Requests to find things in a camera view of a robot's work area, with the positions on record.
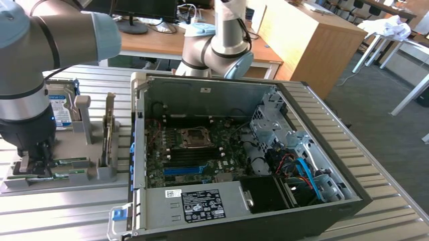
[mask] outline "monitor stand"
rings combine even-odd
[[[120,20],[116,22],[119,31],[125,34],[144,34],[147,32],[145,24],[133,21],[133,17],[129,16],[129,20]]]

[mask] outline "gray carpet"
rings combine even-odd
[[[355,54],[338,80],[351,75],[361,58]],[[390,175],[429,213],[429,145],[421,138],[429,133],[429,108],[411,102],[395,116],[387,113],[410,88],[377,66],[363,67],[343,86],[335,86],[326,98],[351,132]]]

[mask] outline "robotic arm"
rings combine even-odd
[[[215,0],[216,26],[203,23],[188,26],[176,75],[208,77],[210,69],[226,79],[244,75],[254,60],[242,20],[244,9],[246,0]]]
[[[22,158],[18,174],[52,175],[56,123],[41,72],[120,52],[109,16],[80,13],[88,2],[0,0],[0,135]]]

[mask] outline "wooden desk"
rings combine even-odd
[[[212,11],[202,11],[202,15],[207,23],[215,22]],[[129,35],[121,33],[121,51],[120,55],[151,57],[160,59],[181,59],[184,29],[176,27],[175,34],[157,33],[153,30],[143,35]],[[255,69],[263,68],[262,76],[264,79],[272,79],[276,70],[283,63],[280,57],[275,54],[262,38],[252,40],[254,62],[251,64]]]
[[[361,2],[363,2],[365,4],[378,8],[379,10],[382,10],[383,12],[391,14],[391,15],[398,15],[401,18],[406,19],[406,23],[410,22],[410,20],[413,18],[415,18],[417,16],[413,13],[407,13],[405,11],[399,11],[397,9],[394,9],[393,7],[386,6],[382,3],[378,3],[373,0],[359,0]]]
[[[366,32],[336,15],[270,0],[259,35],[284,61],[275,79],[307,82],[324,98]]]

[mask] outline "blue hard drive label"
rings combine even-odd
[[[184,221],[188,223],[227,217],[218,189],[183,192],[181,204]]]
[[[53,110],[56,127],[64,128],[71,126],[72,117],[69,115],[69,110],[67,109],[69,104],[67,103],[65,96],[52,94],[49,95],[49,102]]]

